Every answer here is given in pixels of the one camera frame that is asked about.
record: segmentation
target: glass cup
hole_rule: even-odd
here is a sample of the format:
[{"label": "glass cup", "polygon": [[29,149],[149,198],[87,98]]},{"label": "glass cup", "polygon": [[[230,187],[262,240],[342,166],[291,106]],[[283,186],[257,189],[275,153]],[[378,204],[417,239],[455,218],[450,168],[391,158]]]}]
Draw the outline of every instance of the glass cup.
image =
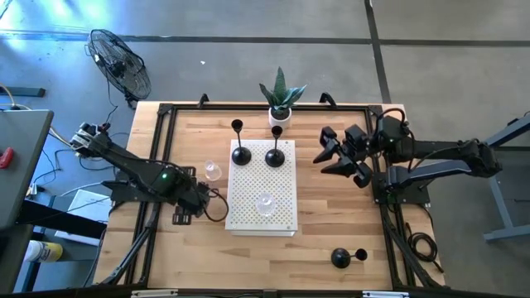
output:
[{"label": "glass cup", "polygon": [[221,168],[217,166],[213,161],[206,161],[206,179],[210,181],[216,181],[223,175]]},{"label": "glass cup", "polygon": [[256,209],[260,215],[269,217],[276,211],[276,200],[271,194],[261,194],[256,200]]}]

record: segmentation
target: white pot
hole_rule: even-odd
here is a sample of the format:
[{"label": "white pot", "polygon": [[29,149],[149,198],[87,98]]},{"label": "white pot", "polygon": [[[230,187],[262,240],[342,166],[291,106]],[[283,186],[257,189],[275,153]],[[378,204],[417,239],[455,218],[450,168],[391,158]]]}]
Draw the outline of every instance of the white pot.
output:
[{"label": "white pot", "polygon": [[291,108],[289,108],[289,117],[283,119],[283,120],[277,120],[272,116],[272,108],[268,109],[268,123],[271,125],[271,127],[279,126],[283,129],[286,129],[291,126],[291,116],[292,111]]}]

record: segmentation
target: potted plant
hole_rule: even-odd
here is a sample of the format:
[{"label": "potted plant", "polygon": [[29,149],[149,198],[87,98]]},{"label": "potted plant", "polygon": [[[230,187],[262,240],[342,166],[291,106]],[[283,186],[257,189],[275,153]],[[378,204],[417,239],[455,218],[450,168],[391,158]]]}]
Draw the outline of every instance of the potted plant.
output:
[{"label": "potted plant", "polygon": [[268,109],[268,123],[271,127],[279,126],[284,129],[289,127],[292,115],[291,107],[300,99],[306,86],[287,89],[282,67],[278,67],[273,91],[267,90],[267,87],[263,84],[259,85],[263,95],[267,98],[268,104],[271,106]]}]

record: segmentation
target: black round base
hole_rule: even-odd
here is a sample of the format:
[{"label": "black round base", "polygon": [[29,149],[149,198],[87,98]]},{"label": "black round base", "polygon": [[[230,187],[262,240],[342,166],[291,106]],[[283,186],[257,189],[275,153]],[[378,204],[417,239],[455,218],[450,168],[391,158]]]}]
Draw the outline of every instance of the black round base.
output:
[{"label": "black round base", "polygon": [[355,258],[357,258],[359,261],[365,261],[368,258],[368,253],[364,249],[359,248],[355,252]]},{"label": "black round base", "polygon": [[279,167],[284,161],[285,155],[281,150],[271,149],[265,155],[265,162],[271,167]]},{"label": "black round base", "polygon": [[344,269],[351,262],[349,252],[343,248],[336,248],[331,253],[331,262],[337,268]]},{"label": "black round base", "polygon": [[252,159],[252,153],[250,150],[245,147],[235,148],[232,152],[232,161],[238,166],[244,166],[250,162]]}]

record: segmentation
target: electric fan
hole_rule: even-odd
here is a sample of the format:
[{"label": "electric fan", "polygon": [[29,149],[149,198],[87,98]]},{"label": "electric fan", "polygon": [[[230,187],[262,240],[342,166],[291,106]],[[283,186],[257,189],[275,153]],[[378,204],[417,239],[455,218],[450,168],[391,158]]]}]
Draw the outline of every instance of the electric fan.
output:
[{"label": "electric fan", "polygon": [[111,31],[94,29],[89,35],[90,55],[108,81],[125,95],[130,108],[132,102],[146,99],[151,93],[142,57]]}]

